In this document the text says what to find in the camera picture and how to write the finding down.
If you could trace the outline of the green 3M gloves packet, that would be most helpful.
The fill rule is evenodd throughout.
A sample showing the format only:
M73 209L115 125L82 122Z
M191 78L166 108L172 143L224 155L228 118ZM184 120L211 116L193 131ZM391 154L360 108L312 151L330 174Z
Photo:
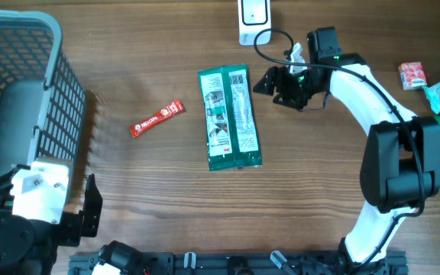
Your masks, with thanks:
M205 109L211 171L263 165L251 102L248 66L221 66L198 73Z

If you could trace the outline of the red stick sachet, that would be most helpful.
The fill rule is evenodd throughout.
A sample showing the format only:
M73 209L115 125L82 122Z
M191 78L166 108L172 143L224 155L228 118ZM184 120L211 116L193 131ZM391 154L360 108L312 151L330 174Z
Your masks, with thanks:
M131 136L133 138L137 138L141 134L149 131L154 126L163 123L164 121L172 118L174 115L177 115L185 110L183 104L179 100L175 100L171 102L166 107L159 110L156 114L151 117L134 124L130 127Z

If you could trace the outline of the red packet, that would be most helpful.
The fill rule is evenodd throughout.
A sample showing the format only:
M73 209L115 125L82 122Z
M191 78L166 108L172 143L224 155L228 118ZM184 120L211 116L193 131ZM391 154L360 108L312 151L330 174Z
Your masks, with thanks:
M427 85L421 62L402 63L398 70L404 90L419 89Z

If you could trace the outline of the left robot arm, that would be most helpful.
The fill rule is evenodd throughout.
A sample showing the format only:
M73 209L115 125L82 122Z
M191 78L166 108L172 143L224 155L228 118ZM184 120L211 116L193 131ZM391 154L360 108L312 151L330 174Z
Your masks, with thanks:
M0 176L0 274L49 274L60 247L77 248L84 238L98 234L103 198L95 176L86 180L83 208L62 212L58 222L15 214L17 175L29 167L18 165Z

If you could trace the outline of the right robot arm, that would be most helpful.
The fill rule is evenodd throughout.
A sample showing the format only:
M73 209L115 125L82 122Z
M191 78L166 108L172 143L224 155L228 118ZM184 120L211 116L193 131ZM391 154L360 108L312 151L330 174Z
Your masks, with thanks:
M336 30L307 36L309 61L288 49L254 86L278 105L302 111L317 93L340 101L363 128L367 141L360 170L364 206L331 260L303 258L299 272L395 274L404 256L387 246L401 223L419 217L440 188L440 126L395 100L357 53L344 53Z

